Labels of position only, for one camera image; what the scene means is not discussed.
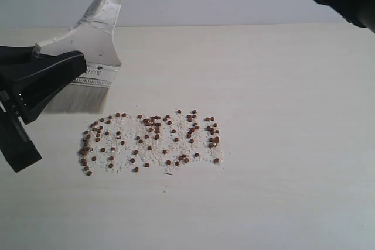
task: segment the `white bristles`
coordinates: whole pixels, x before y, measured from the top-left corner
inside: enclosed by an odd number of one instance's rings
[[[98,114],[103,111],[109,88],[68,85],[47,105],[46,113]]]

